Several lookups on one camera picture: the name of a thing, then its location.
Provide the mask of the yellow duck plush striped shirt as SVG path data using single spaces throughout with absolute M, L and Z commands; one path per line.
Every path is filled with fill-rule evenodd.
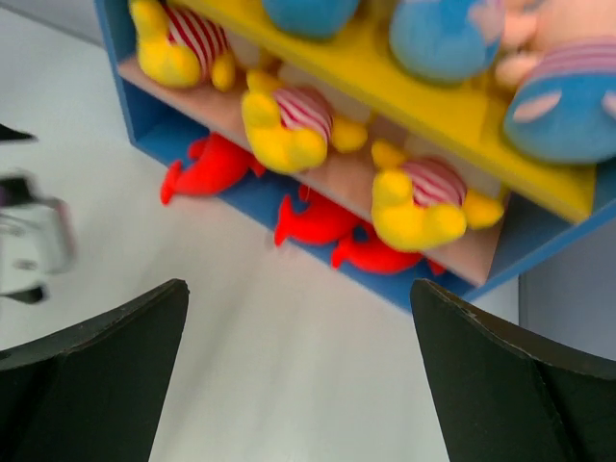
M 449 244 L 470 229 L 495 225 L 504 215 L 500 198 L 467 185 L 437 156 L 413 156 L 388 141 L 371 148 L 372 226 L 391 248 L 414 252 Z

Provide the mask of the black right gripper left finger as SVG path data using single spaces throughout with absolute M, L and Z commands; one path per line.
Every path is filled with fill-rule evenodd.
M 190 291 L 171 279 L 1 353 L 4 461 L 148 460 Z

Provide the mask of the red shark plush toy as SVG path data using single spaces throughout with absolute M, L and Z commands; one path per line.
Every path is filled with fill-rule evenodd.
M 266 168 L 252 153 L 218 133 L 194 141 L 188 149 L 192 163 L 183 167 L 181 160 L 168 168 L 160 189 L 164 205 L 177 194 L 216 195 L 239 183 L 251 170 L 261 177 Z

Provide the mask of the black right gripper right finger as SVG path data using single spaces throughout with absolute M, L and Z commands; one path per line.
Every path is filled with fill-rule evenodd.
M 428 279 L 410 302 L 452 461 L 612 461 L 615 363 L 487 313 Z

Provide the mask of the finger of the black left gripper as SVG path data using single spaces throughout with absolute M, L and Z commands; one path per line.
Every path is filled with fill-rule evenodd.
M 31 133 L 19 131 L 7 125 L 0 124 L 0 142 L 1 143 L 26 142 L 26 141 L 36 141 L 36 140 L 37 140 L 37 137 Z

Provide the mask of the boy doll striped shirt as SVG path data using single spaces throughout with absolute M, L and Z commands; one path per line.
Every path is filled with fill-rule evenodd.
M 615 4 L 520 1 L 505 17 L 497 80 L 514 89 L 503 132 L 542 162 L 615 155 Z

